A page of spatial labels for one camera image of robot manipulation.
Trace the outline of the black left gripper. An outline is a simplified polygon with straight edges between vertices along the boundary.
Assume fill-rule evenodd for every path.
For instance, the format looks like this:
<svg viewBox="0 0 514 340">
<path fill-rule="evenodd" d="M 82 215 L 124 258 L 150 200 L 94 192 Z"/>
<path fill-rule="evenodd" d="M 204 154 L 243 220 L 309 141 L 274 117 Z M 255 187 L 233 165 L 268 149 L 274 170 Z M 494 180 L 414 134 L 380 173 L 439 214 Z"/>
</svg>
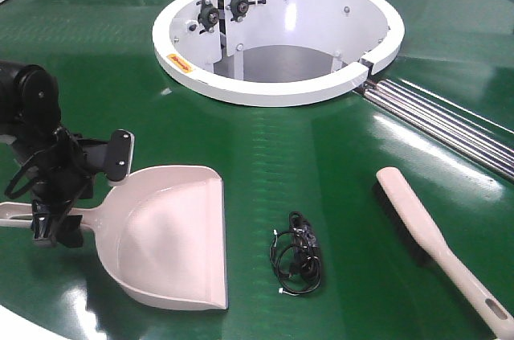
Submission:
<svg viewBox="0 0 514 340">
<path fill-rule="evenodd" d="M 95 173 L 79 134 L 63 126 L 48 141 L 16 141 L 12 144 L 20 167 L 5 189 L 8 199 L 29 192 L 32 197 L 33 241 L 38 247 L 82 248 L 82 215 L 68 215 L 55 237 L 55 215 L 67 215 L 77 200 L 93 195 Z"/>
</svg>

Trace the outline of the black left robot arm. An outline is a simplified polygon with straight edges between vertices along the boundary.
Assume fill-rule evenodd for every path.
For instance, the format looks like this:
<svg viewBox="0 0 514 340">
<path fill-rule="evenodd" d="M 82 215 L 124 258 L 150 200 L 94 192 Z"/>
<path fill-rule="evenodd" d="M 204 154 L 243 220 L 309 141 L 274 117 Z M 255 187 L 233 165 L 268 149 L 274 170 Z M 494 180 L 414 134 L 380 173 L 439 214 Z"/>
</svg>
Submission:
<svg viewBox="0 0 514 340">
<path fill-rule="evenodd" d="M 31 195 L 35 244 L 82 247 L 81 218 L 70 211 L 91 197 L 94 171 L 79 135 L 61 123 L 55 77 L 39 65 L 1 62 L 1 140 L 19 164 L 4 194 Z"/>
</svg>

